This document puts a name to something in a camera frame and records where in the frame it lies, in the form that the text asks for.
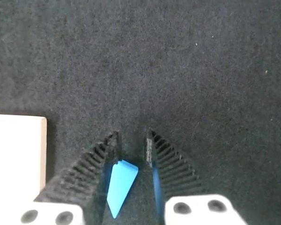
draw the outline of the mounting hole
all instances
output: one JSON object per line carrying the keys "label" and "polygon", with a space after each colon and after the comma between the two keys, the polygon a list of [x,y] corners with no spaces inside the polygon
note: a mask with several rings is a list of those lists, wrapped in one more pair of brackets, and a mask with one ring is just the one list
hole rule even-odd
{"label": "mounting hole", "polygon": [[69,225],[73,221],[73,213],[64,211],[56,217],[55,223],[57,225]]}
{"label": "mounting hole", "polygon": [[29,210],[27,212],[25,212],[22,217],[21,217],[21,222],[23,224],[29,224],[32,223],[33,221],[36,220],[38,215],[38,211],[37,210]]}
{"label": "mounting hole", "polygon": [[184,202],[178,202],[174,205],[174,212],[178,214],[189,214],[192,212],[192,210],[188,204],[185,204]]}
{"label": "mounting hole", "polygon": [[218,200],[211,200],[208,202],[208,208],[210,211],[214,212],[225,212],[227,211],[226,206],[224,203],[218,201]]}

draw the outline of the dark gray fabric surface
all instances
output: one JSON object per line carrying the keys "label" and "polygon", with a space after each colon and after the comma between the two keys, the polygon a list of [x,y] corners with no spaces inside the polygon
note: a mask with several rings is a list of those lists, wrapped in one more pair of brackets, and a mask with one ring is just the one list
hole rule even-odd
{"label": "dark gray fabric surface", "polygon": [[[109,131],[181,147],[252,225],[281,224],[281,0],[0,1],[0,113],[48,118],[51,177]],[[116,221],[152,224],[142,171]]]}

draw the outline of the blue triangular object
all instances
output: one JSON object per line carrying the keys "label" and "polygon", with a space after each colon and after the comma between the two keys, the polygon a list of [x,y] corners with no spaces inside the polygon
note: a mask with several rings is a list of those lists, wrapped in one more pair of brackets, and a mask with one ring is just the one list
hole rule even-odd
{"label": "blue triangular object", "polygon": [[138,167],[124,160],[113,165],[107,193],[107,203],[113,218],[117,217],[138,172]]}

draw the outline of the blue plastic piece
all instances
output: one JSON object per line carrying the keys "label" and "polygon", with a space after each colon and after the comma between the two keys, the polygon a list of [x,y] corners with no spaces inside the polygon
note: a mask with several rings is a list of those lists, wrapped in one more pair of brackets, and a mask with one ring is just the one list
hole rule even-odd
{"label": "blue plastic piece", "polygon": [[122,160],[113,165],[107,193],[107,203],[116,218],[139,172],[138,167]]}
{"label": "blue plastic piece", "polygon": [[155,202],[156,202],[156,208],[157,208],[157,216],[159,220],[162,221],[163,214],[164,214],[164,201],[163,201],[163,195],[160,188],[160,181],[159,181],[159,175],[156,165],[153,165],[153,184],[154,184],[154,193],[155,193]]}

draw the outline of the white block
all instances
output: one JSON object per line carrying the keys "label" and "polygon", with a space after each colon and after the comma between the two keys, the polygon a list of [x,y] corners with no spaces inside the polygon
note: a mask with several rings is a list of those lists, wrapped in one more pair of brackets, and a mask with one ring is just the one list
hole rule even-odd
{"label": "white block", "polygon": [[85,225],[82,208],[78,205],[31,202],[21,209],[14,225]]}
{"label": "white block", "polygon": [[45,186],[46,136],[44,117],[0,115],[0,224]]}
{"label": "white block", "polygon": [[166,225],[246,225],[222,195],[172,197],[165,204],[164,219]]}

